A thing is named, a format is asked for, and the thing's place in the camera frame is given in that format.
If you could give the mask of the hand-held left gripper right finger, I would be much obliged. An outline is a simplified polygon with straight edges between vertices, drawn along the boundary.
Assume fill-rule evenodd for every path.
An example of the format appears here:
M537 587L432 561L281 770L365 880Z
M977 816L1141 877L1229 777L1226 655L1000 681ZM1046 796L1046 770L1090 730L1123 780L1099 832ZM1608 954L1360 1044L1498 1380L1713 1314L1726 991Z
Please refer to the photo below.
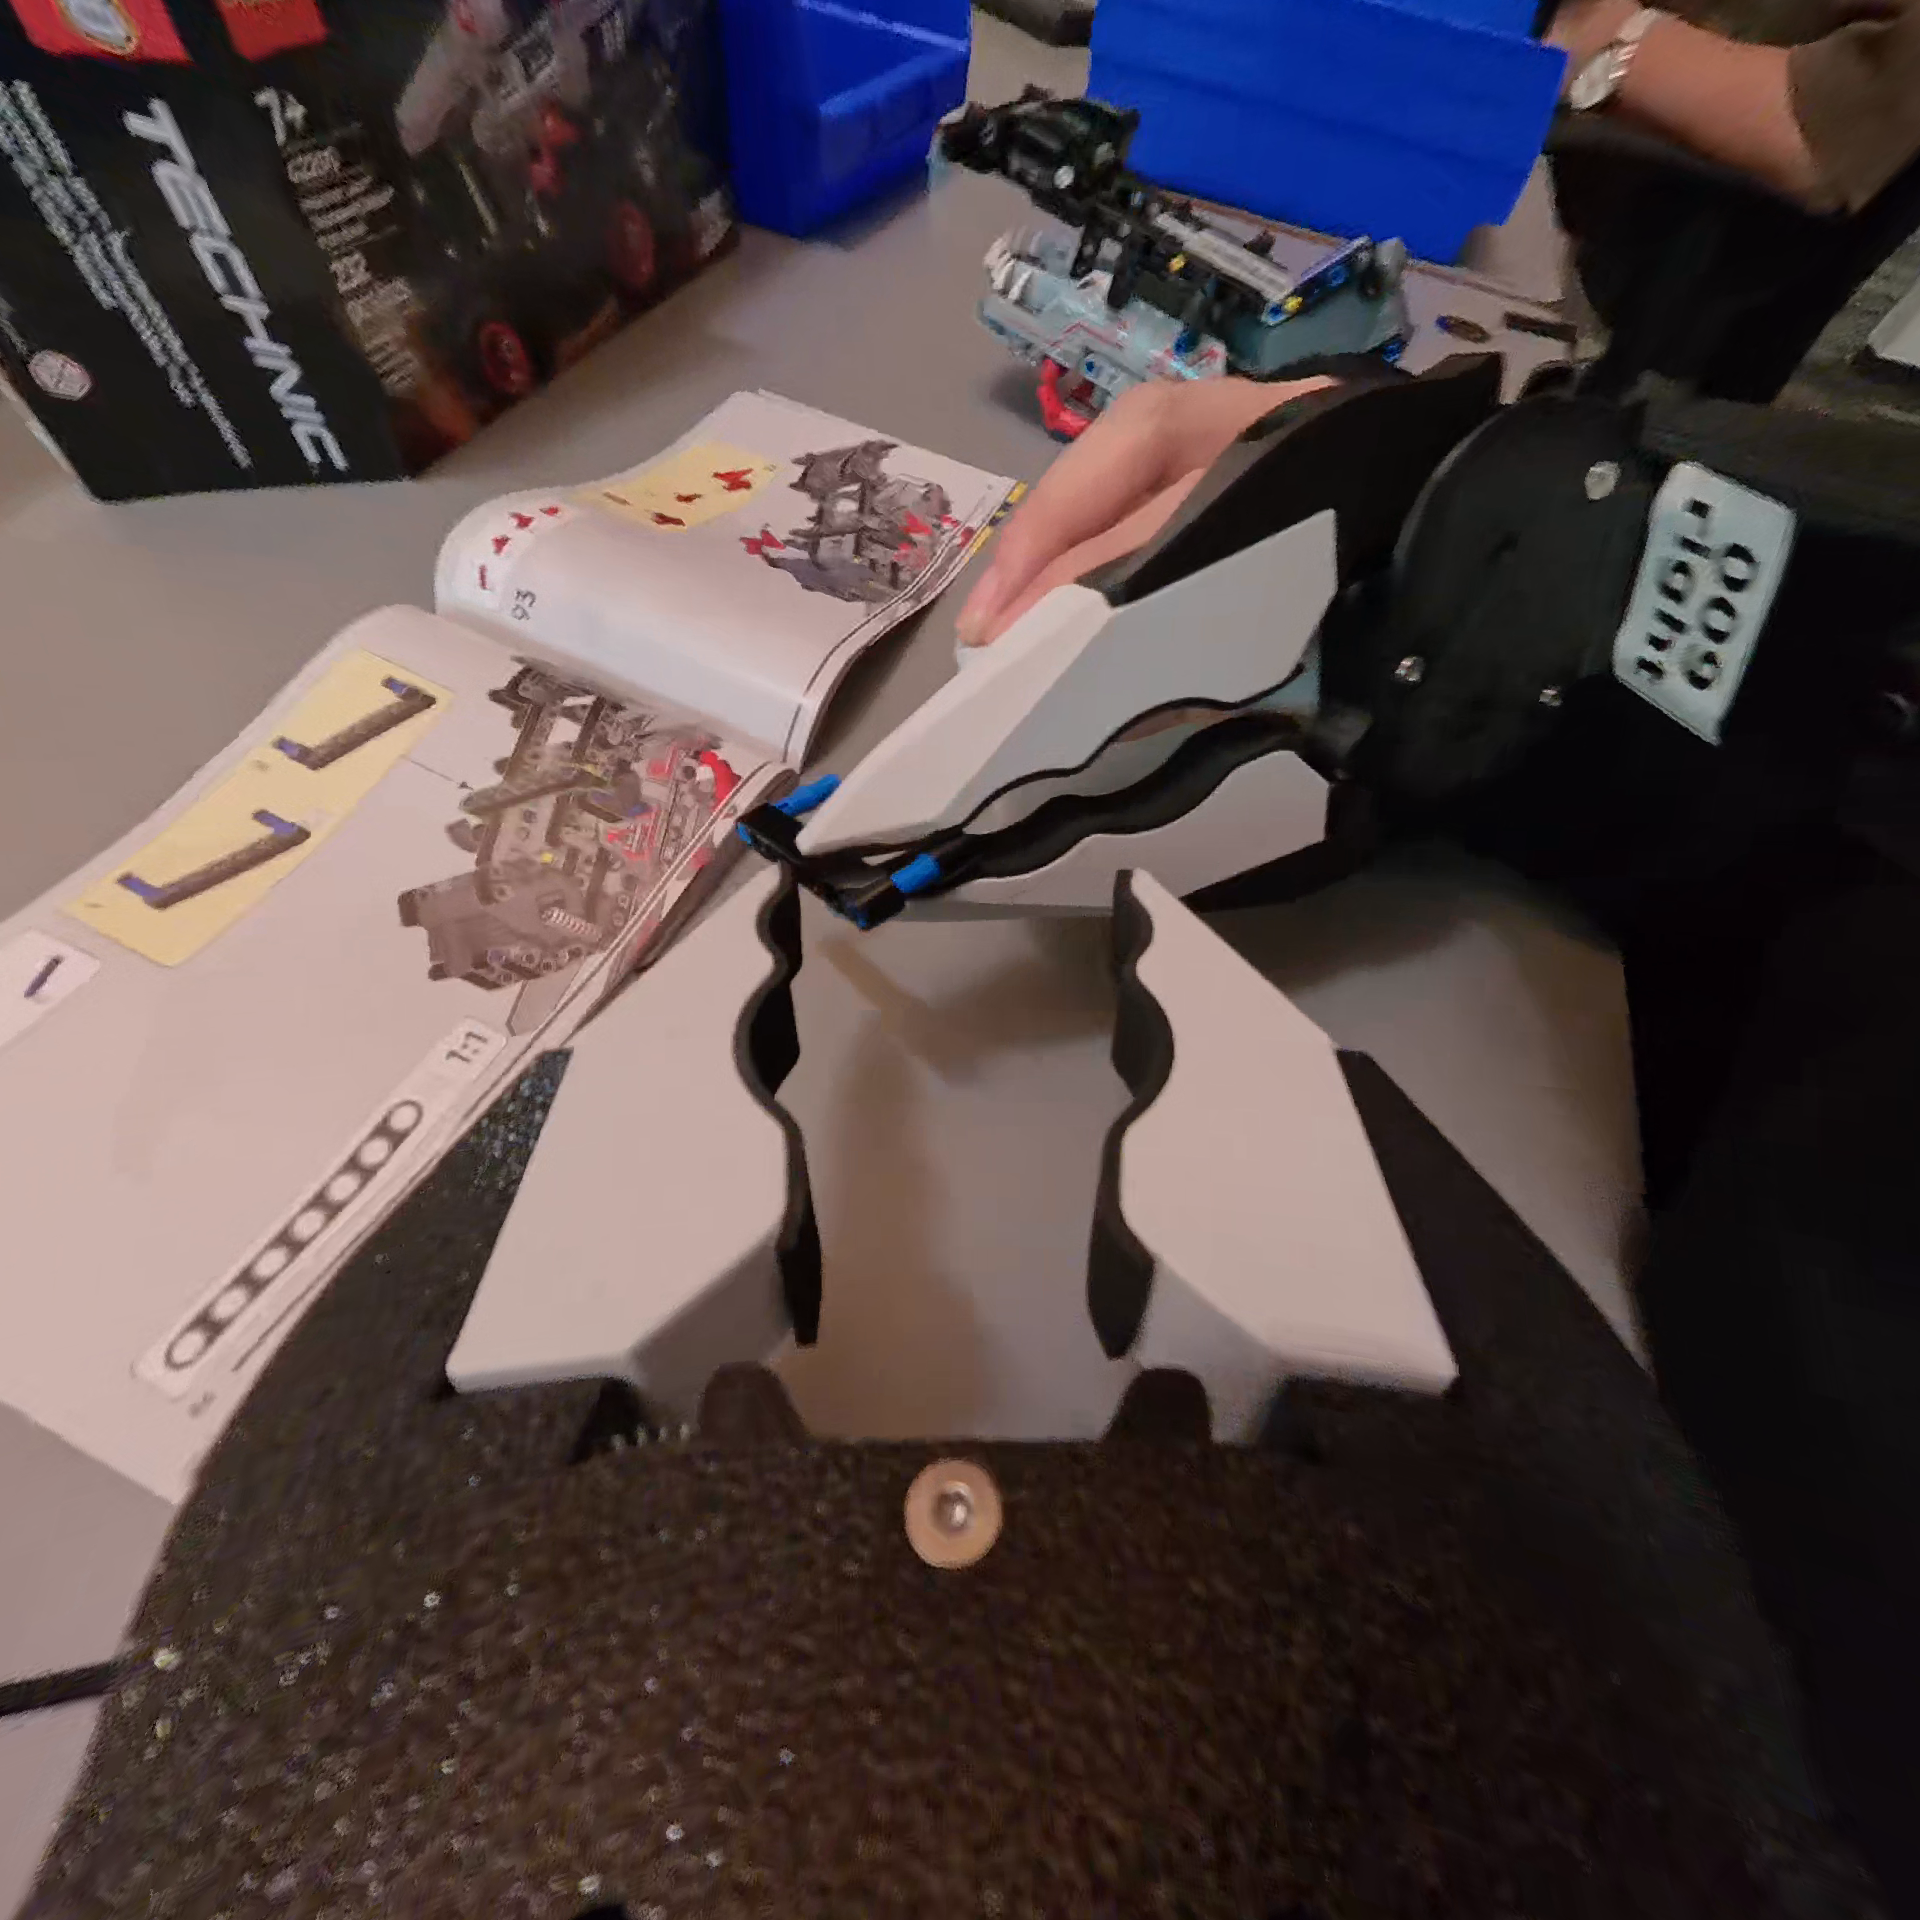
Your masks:
M1088 1320L1135 1377L1187 1378L1215 1442L1296 1384L1442 1399L1456 1359L1338 1048L1144 872L1114 877L1111 1064Z

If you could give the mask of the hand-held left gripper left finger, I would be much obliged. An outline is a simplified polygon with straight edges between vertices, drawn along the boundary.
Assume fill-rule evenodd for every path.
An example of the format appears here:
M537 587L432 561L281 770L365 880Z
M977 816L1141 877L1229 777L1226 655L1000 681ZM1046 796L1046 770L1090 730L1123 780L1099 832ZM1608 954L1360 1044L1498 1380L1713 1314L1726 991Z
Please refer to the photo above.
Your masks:
M816 1343L823 1247L799 1127L799 892L759 872L593 1015L469 1314L448 1386L624 1384L687 1420L707 1378Z

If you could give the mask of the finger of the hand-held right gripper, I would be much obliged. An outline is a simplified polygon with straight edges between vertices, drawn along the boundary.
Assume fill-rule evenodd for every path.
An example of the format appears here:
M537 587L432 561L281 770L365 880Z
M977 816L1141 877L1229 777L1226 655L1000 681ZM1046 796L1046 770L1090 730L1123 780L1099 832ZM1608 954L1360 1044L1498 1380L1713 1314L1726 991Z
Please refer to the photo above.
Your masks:
M1144 869L1198 896L1328 847L1305 713L1059 727L919 715L843 780L846 911L1103 911Z
M1085 765L1143 715L1250 704L1297 668L1334 589L1331 513L1123 605L1055 587L871 748L806 819L799 852L904 849Z

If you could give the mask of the black bracket with blue pins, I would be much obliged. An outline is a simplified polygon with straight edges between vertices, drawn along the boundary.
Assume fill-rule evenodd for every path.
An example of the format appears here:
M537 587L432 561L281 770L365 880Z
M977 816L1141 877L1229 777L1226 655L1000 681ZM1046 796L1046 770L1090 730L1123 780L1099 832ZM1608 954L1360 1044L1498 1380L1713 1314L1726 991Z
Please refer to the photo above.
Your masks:
M823 776L794 784L777 801L745 811L736 837L858 930L891 921L909 904L959 880L953 837L934 835L904 849L801 851L801 827L837 796L840 781L839 776Z

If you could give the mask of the another person's forearm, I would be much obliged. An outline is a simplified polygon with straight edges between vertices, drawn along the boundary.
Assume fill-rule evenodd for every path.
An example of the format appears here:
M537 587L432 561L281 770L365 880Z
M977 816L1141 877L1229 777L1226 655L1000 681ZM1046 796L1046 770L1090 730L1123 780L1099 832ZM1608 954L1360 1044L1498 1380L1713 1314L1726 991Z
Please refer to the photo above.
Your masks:
M1582 113L1762 183L1818 212L1859 212L1918 155L1918 5L1789 5L1779 29L1722 33L1702 5L1547 5L1569 72L1637 10L1663 21L1615 101Z

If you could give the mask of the grey desk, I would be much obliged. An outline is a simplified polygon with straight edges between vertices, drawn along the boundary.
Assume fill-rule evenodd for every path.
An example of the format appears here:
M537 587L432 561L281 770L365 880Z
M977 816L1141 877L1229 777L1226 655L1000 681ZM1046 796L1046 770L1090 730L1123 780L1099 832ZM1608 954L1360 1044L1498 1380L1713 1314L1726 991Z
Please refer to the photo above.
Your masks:
M770 391L1037 483L1046 440L976 325L999 180L909 185L818 243L747 232L557 384L395 487L85 498L3 404L3 912L139 826L350 620L423 603L485 498L574 483ZM1639 1140L1617 962L1518 883L1442 852L1226 916L1362 1050L1640 1354ZM854 936L806 912L785 1084L823 1227L823 1330L782 1371L843 1436L1065 1433L1112 1404L1085 1323L1095 1156L1119 1084L1088 921Z

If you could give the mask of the person's right hand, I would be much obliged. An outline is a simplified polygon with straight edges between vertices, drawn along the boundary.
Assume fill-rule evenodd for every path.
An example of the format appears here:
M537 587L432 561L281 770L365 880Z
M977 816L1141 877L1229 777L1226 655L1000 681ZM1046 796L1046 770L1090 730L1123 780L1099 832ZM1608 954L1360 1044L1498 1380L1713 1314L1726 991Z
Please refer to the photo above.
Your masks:
M1144 544L1250 425L1331 389L1218 378L1119 395L1042 474L1013 514L954 621L961 647L991 644L1039 600Z

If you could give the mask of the grey toy vehicle model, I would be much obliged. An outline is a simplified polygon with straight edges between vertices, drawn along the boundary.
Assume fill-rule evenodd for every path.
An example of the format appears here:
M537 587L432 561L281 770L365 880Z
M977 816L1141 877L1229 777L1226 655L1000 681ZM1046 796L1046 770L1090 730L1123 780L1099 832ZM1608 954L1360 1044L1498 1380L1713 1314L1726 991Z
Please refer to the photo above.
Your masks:
M1146 383L1275 383L1349 355L1402 357L1402 243L1352 239L1290 271L1273 229L1237 235L1141 177L1138 123L1138 111L1026 88L958 105L929 139L929 177L995 177L1046 216L987 247L976 317L1030 368L1055 442Z

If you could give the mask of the open instruction booklet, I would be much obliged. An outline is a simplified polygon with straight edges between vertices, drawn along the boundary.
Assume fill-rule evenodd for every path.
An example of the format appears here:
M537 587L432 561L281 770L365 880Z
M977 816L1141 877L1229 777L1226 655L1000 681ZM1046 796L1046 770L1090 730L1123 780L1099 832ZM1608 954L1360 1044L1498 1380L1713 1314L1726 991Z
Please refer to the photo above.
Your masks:
M455 522L3 924L1 1395L181 1505L265 1359L696 914L857 660L1017 497L767 391Z

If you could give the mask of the blue plastic bin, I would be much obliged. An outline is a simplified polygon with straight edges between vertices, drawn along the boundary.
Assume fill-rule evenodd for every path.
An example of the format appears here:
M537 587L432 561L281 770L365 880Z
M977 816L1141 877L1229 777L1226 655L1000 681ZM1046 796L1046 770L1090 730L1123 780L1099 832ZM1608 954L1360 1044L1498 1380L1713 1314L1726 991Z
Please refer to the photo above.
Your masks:
M968 3L722 3L742 225L808 239L893 195L966 98Z
M1531 3L1099 3L1088 96L1175 193L1456 265L1539 159L1568 58Z

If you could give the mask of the black building set box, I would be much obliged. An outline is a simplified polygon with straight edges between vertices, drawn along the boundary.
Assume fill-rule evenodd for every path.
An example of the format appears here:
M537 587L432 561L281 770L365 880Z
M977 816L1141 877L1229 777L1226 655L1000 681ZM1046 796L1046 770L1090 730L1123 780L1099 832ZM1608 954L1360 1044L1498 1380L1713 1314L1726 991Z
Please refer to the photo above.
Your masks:
M715 5L3 3L3 389L106 503L398 483L723 253Z

